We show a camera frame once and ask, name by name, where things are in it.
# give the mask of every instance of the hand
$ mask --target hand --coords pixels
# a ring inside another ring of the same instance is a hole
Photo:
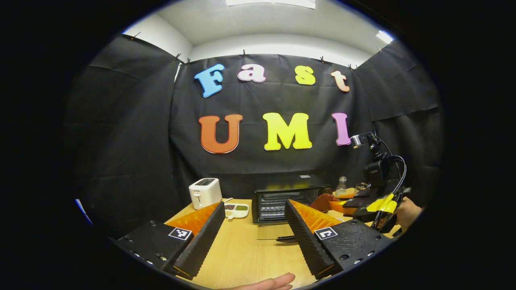
[[[419,206],[415,205],[408,197],[404,197],[399,207],[394,211],[397,216],[396,224],[399,224],[406,231],[421,211],[422,209]]]
[[[258,283],[242,285],[233,288],[225,288],[219,290],[289,290],[292,288],[291,283],[296,276],[292,273],[287,273],[274,279],[263,280]]]

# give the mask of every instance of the white wall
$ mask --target white wall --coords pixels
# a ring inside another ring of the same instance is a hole
[[[255,34],[229,37],[194,46],[191,61],[242,54],[283,54],[320,59],[353,68],[372,55],[336,41],[292,34]]]
[[[129,27],[123,34],[138,36],[141,40],[152,43],[166,52],[177,55],[186,62],[192,50],[192,44],[165,19],[157,14],[151,14]]]

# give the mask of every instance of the glass bottle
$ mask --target glass bottle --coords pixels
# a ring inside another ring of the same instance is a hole
[[[337,185],[337,188],[335,189],[336,197],[346,194],[346,180],[348,180],[348,179],[345,176],[341,176],[338,179],[338,185]]]

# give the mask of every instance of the wooden table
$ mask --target wooden table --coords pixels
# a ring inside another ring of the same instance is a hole
[[[233,199],[229,202],[251,206],[250,199]],[[190,204],[168,221],[193,211],[195,209]],[[328,211],[328,214],[344,221],[351,219],[336,211]],[[386,236],[392,237],[398,229],[397,225]],[[191,282],[213,289],[229,288],[275,278],[287,272],[296,275],[292,282],[293,289],[316,281],[297,243],[258,240],[258,236],[259,227],[252,221],[251,207],[245,218],[225,219],[199,274]]]

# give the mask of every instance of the foam letter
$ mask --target foam letter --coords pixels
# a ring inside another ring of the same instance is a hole
[[[255,83],[263,83],[265,81],[265,77],[263,76],[265,73],[265,69],[260,65],[243,65],[241,71],[238,73],[238,78],[245,81],[252,80]]]
[[[281,145],[278,143],[278,136],[285,148],[290,148],[292,139],[296,135],[293,147],[295,149],[307,149],[312,147],[308,138],[307,120],[308,115],[295,113],[292,116],[290,125],[287,125],[278,113],[266,113],[263,118],[267,121],[267,144],[265,150],[279,150]]]
[[[331,116],[335,119],[335,123],[337,123],[337,145],[349,145],[351,144],[351,139],[348,136],[348,127],[346,125],[346,119],[348,115],[344,113],[333,113]]]
[[[315,83],[314,70],[311,67],[296,66],[296,80],[302,85],[313,85]]]
[[[207,98],[222,89],[222,85],[217,85],[215,81],[218,81],[219,83],[222,81],[222,74],[220,71],[223,69],[224,66],[218,63],[193,77],[201,82],[202,88],[204,89],[204,93],[202,93],[203,97]]]
[[[220,118],[217,116],[204,116],[199,119],[201,123],[201,144],[202,148],[210,153],[228,153],[233,151],[238,145],[239,125],[243,119],[242,115],[232,114],[224,117],[228,122],[228,140],[226,143],[219,143],[215,139],[215,125]]]
[[[331,76],[335,78],[335,82],[337,83],[337,86],[341,91],[343,92],[349,92],[349,87],[346,86],[344,83],[344,80],[346,79],[345,75],[342,75],[340,71],[334,71],[330,73]]]

